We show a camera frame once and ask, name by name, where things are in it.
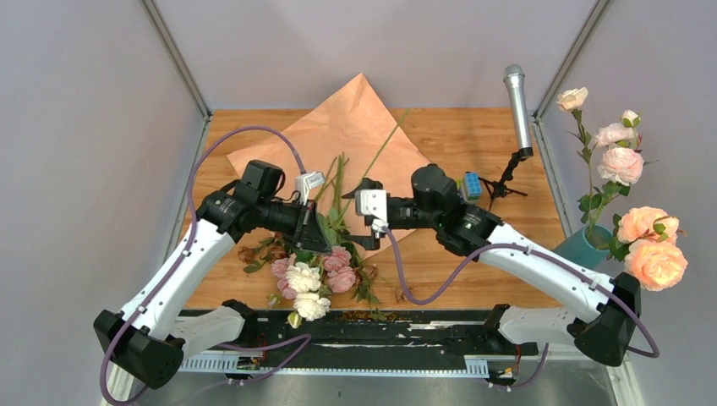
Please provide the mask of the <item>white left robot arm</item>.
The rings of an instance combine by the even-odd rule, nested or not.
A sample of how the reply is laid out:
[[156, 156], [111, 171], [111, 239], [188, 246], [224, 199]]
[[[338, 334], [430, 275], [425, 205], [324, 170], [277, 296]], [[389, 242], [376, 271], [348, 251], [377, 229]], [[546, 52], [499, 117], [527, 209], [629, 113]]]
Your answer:
[[292, 200], [276, 198], [285, 173], [252, 160], [241, 178], [207, 195], [188, 232], [155, 276], [117, 313], [104, 310], [93, 327], [109, 359], [151, 389], [166, 385], [188, 358], [223, 343], [252, 348], [258, 314], [230, 299], [191, 321], [178, 317], [208, 271], [246, 234], [264, 228], [301, 250], [325, 254], [331, 246], [309, 192], [321, 172], [298, 175]]

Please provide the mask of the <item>single rose stem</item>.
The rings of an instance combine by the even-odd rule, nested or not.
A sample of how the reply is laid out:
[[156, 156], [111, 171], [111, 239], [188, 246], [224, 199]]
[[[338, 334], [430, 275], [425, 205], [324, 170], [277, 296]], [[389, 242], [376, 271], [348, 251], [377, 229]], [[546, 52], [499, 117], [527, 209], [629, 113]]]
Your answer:
[[572, 135], [577, 138], [582, 147], [577, 151], [580, 158], [586, 164], [588, 169], [588, 193], [581, 197], [578, 202], [578, 209], [582, 212], [581, 222], [586, 226], [586, 231], [591, 232], [594, 228], [596, 220], [594, 219], [594, 212], [598, 206], [593, 205], [594, 203], [594, 182], [592, 174], [592, 154], [593, 149], [591, 147], [592, 135], [585, 129], [583, 125], [583, 104], [588, 98], [588, 89], [586, 87], [580, 87], [563, 91], [556, 98], [556, 105], [563, 112], [569, 113], [575, 120], [577, 125], [577, 132]]

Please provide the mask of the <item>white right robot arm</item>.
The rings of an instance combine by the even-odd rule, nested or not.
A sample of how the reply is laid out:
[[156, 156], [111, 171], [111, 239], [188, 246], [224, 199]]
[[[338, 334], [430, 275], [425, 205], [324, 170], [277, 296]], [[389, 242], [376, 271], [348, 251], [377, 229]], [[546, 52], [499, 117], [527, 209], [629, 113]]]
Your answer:
[[498, 304], [482, 331], [484, 345], [504, 353], [514, 344], [573, 344], [590, 359], [621, 365], [640, 321], [641, 286], [630, 274], [610, 277], [536, 244], [498, 216], [463, 201], [455, 180], [435, 164], [414, 171], [413, 195], [392, 197], [381, 183], [363, 178], [346, 193], [372, 230], [360, 238], [374, 250], [395, 230], [432, 229], [447, 251], [461, 256], [461, 267], [479, 261], [501, 269], [561, 303], [559, 308], [524, 309]]

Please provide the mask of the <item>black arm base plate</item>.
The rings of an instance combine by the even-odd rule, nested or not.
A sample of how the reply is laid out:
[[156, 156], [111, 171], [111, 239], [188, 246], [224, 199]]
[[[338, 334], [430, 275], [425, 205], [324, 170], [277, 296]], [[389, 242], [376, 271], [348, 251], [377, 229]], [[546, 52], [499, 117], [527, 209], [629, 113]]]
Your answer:
[[262, 366], [457, 369], [468, 356], [511, 364], [535, 356], [536, 344], [516, 345], [484, 325], [486, 310], [396, 310], [381, 320], [364, 310], [333, 310], [318, 321], [289, 326], [286, 310], [261, 310], [232, 341], [242, 348], [273, 345]]

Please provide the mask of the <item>brown kraft wrapping paper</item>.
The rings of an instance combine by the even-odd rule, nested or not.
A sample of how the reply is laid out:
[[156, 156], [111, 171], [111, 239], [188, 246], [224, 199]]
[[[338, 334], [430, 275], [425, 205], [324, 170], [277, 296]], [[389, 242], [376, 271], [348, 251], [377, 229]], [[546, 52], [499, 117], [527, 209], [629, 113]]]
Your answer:
[[337, 157], [348, 162], [343, 170], [342, 190], [354, 189], [361, 178], [382, 183], [392, 197], [413, 197], [411, 176], [429, 164], [419, 148], [397, 126], [382, 100], [363, 74], [347, 82], [318, 107], [282, 131], [251, 146], [228, 154], [238, 174], [251, 160], [269, 162], [284, 170], [287, 180], [279, 192], [282, 198], [294, 191], [299, 170], [294, 154], [305, 168], [332, 177]]

